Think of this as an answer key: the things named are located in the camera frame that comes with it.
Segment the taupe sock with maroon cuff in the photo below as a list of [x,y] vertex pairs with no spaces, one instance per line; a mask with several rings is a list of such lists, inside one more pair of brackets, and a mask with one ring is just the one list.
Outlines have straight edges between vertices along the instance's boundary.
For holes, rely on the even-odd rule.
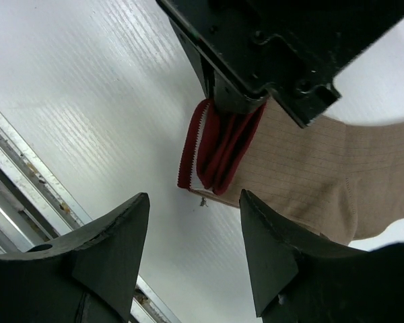
[[250,114],[196,107],[178,186],[231,207],[242,190],[309,231],[347,245],[404,219],[404,122],[301,129],[274,100]]

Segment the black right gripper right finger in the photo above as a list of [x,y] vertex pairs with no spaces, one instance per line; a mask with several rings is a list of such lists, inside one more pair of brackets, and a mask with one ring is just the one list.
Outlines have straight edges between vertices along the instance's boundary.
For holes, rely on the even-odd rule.
[[404,322],[404,243],[363,251],[322,238],[248,190],[240,215],[264,322]]

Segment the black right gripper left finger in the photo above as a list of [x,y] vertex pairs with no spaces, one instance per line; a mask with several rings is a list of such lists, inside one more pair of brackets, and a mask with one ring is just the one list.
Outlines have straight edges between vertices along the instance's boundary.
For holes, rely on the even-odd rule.
[[64,236],[0,254],[0,322],[128,322],[149,208],[142,192]]

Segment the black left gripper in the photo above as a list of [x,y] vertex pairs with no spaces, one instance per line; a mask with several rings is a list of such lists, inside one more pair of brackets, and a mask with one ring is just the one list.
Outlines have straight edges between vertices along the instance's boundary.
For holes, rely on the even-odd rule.
[[206,98],[250,114],[274,98],[307,127],[335,77],[404,19],[404,1],[160,1]]

